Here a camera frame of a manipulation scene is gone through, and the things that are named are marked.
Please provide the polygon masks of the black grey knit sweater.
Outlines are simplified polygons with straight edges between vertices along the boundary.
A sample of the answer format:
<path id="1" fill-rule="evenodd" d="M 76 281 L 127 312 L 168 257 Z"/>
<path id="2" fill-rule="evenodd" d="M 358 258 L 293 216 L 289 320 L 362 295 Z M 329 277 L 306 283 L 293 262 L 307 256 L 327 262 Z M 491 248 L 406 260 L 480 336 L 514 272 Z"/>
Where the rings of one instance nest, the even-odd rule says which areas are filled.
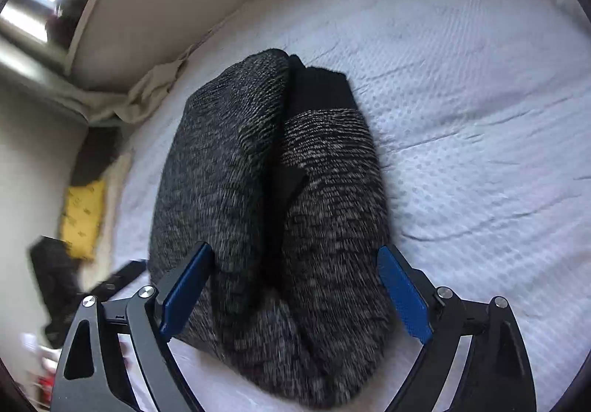
<path id="1" fill-rule="evenodd" d="M 389 212 L 346 76 L 269 49 L 190 95 L 164 163 L 148 269 L 200 242 L 215 267 L 179 339 L 271 394 L 349 402 L 392 324 L 377 274 Z"/>

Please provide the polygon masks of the cream orange patterned blanket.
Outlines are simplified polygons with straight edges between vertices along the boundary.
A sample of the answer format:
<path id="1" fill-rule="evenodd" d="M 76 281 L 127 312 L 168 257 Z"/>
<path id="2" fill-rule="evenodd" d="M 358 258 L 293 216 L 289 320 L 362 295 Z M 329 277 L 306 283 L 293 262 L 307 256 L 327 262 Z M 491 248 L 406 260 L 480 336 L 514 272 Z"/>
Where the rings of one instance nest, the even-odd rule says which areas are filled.
<path id="1" fill-rule="evenodd" d="M 83 291 L 89 291 L 107 279 L 112 271 L 113 235 L 117 210 L 132 161 L 133 152 L 125 152 L 108 166 L 101 176 L 105 180 L 104 210 L 94 247 L 94 259 L 83 261 L 79 267 L 78 281 Z"/>

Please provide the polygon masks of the red object on floor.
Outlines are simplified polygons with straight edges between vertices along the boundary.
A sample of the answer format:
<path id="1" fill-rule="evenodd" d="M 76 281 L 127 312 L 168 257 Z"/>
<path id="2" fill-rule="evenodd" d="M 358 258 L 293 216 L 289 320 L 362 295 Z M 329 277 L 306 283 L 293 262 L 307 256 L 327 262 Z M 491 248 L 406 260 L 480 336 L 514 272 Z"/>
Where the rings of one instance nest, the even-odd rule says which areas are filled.
<path id="1" fill-rule="evenodd" d="M 48 401 L 50 401 L 50 399 L 51 399 L 54 382 L 55 382 L 54 375 L 37 376 L 35 379 L 35 384 L 38 387 L 40 393 L 43 396 L 47 396 Z"/>

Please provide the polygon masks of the yellow patterned pillow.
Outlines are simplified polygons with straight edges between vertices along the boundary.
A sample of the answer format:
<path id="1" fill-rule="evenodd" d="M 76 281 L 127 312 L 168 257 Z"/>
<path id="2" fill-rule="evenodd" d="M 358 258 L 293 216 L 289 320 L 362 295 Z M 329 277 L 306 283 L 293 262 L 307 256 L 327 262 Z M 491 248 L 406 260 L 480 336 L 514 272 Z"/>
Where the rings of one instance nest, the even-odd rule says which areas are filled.
<path id="1" fill-rule="evenodd" d="M 105 190 L 104 179 L 67 188 L 59 239 L 66 244 L 66 251 L 73 259 L 94 260 L 105 208 Z"/>

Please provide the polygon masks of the dark bed headboard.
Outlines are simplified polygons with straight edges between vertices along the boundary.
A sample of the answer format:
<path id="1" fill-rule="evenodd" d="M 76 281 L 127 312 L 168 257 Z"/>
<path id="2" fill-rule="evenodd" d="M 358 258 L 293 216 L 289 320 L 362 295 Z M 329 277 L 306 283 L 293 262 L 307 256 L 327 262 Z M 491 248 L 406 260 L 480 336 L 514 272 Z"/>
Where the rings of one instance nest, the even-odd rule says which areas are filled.
<path id="1" fill-rule="evenodd" d="M 89 128 L 77 153 L 69 185 L 81 187 L 98 180 L 115 160 L 120 142 L 119 128 Z"/>

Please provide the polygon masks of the white quilted bed cover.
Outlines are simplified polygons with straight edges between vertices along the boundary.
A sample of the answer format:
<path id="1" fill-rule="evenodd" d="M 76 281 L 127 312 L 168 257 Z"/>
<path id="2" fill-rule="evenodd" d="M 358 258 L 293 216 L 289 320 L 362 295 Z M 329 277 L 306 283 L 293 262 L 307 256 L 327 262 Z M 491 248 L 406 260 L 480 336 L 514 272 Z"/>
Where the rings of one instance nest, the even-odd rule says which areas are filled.
<path id="1" fill-rule="evenodd" d="M 127 141 L 112 264 L 147 254 L 187 97 L 280 48 L 346 74 L 394 242 L 462 298 L 506 297 L 550 410 L 590 350 L 590 37 L 554 0 L 257 0 L 190 56 Z"/>

